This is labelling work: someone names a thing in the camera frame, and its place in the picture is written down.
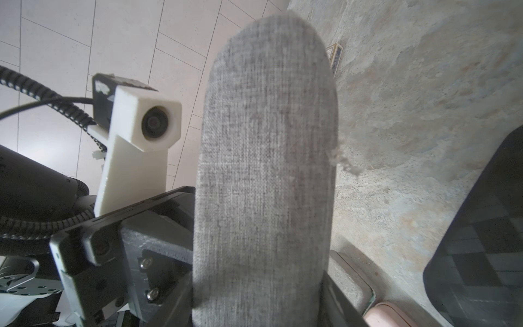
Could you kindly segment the mint case yellow glasses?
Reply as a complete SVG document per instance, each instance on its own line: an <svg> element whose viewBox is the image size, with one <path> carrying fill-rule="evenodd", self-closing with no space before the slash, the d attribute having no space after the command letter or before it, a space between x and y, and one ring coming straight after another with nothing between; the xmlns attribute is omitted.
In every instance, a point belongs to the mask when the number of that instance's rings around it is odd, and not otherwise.
<svg viewBox="0 0 523 327"><path fill-rule="evenodd" d="M328 275L355 310L364 316L376 301L375 290L350 259L334 250L330 250L329 255Z"/></svg>

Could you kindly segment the pink glasses case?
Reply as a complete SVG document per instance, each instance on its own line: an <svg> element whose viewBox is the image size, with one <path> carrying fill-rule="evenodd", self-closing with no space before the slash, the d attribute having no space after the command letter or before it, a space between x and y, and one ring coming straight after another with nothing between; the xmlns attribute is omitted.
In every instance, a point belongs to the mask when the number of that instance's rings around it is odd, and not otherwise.
<svg viewBox="0 0 523 327"><path fill-rule="evenodd" d="M416 327L417 324L399 307L380 302L363 315L369 327Z"/></svg>

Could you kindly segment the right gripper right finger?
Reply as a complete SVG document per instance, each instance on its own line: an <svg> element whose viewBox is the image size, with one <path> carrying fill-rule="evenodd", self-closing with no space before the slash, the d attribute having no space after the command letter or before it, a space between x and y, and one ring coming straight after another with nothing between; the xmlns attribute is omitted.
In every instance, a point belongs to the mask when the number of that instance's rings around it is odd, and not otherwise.
<svg viewBox="0 0 523 327"><path fill-rule="evenodd" d="M367 327L327 272L324 273L320 298L320 327Z"/></svg>

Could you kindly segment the beige case with glasses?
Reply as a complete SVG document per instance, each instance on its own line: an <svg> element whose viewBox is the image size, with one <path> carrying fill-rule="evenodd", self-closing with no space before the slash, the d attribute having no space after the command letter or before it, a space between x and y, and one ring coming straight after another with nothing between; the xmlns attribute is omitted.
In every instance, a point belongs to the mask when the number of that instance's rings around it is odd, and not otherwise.
<svg viewBox="0 0 523 327"><path fill-rule="evenodd" d="M328 265L338 99L326 48L292 12L217 54L196 182L194 326L316 326Z"/></svg>

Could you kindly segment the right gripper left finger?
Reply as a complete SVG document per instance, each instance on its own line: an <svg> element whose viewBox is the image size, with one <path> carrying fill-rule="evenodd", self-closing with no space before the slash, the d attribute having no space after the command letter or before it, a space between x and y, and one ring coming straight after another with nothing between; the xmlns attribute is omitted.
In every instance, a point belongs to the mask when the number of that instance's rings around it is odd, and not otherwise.
<svg viewBox="0 0 523 327"><path fill-rule="evenodd" d="M169 294L146 327L193 326L191 320L193 301L192 272L186 274Z"/></svg>

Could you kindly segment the brown black glasses case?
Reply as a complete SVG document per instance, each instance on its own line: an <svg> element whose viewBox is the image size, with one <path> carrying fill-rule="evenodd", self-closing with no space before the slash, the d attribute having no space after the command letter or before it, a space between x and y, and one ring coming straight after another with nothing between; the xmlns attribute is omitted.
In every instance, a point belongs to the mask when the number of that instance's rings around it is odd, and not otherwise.
<svg viewBox="0 0 523 327"><path fill-rule="evenodd" d="M423 281L452 326L522 325L522 128L488 162Z"/></svg>

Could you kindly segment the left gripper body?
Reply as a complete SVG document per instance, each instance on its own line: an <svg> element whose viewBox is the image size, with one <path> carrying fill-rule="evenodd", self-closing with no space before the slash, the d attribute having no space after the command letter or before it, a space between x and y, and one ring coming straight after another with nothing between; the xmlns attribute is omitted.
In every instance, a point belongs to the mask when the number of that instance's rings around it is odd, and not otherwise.
<svg viewBox="0 0 523 327"><path fill-rule="evenodd" d="M51 237L78 326L99 326L123 306L151 320L192 272L195 193L180 187Z"/></svg>

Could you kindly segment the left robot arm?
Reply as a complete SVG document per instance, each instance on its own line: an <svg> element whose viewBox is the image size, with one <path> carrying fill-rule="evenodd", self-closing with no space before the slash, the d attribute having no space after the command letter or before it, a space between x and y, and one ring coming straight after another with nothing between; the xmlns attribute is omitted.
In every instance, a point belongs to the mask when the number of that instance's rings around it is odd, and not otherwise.
<svg viewBox="0 0 523 327"><path fill-rule="evenodd" d="M1 84L85 131L98 192L1 148L2 326L190 326L195 189L166 189L182 106L136 80L96 74L64 97L7 67Z"/></svg>

